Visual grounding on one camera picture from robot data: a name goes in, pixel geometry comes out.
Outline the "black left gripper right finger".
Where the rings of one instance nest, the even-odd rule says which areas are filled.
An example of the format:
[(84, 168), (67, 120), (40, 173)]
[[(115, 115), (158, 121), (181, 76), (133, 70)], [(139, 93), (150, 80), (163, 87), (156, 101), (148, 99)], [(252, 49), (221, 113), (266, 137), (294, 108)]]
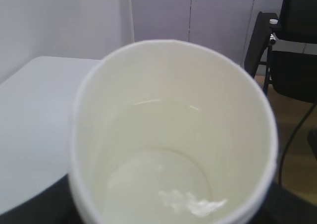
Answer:
[(273, 182), (251, 224), (317, 224), (317, 207)]

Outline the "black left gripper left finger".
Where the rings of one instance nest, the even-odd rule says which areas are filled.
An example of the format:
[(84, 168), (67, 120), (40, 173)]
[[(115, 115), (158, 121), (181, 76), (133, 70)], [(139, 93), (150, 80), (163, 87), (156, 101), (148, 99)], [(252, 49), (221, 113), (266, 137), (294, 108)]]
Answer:
[(65, 175), (52, 186), (0, 215), (2, 224), (80, 224)]

